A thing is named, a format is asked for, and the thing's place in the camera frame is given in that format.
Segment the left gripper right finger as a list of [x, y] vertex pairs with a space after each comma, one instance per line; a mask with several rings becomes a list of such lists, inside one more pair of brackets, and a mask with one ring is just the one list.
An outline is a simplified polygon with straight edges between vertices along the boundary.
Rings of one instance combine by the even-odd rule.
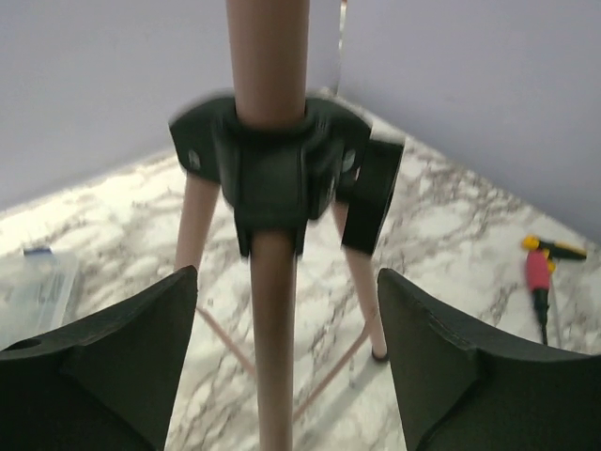
[[599, 356], [508, 334], [391, 269], [378, 300], [407, 449], [599, 449]]

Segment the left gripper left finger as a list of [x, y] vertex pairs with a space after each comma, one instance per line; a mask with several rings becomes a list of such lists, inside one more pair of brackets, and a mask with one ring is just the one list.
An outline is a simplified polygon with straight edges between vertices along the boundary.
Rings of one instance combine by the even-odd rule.
[[196, 302], [189, 266], [2, 350], [2, 449], [164, 449]]

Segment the pink music stand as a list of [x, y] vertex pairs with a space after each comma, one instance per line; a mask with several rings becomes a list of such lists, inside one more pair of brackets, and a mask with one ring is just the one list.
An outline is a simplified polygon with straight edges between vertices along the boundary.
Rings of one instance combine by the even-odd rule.
[[364, 318], [361, 341], [388, 358], [371, 257], [389, 210], [403, 146], [373, 136], [346, 107], [307, 97], [306, 1], [226, 5], [234, 90], [170, 126], [187, 174], [176, 267], [198, 266], [216, 201], [232, 207], [250, 261], [259, 441], [288, 450], [293, 404], [297, 262], [306, 227], [330, 210]]

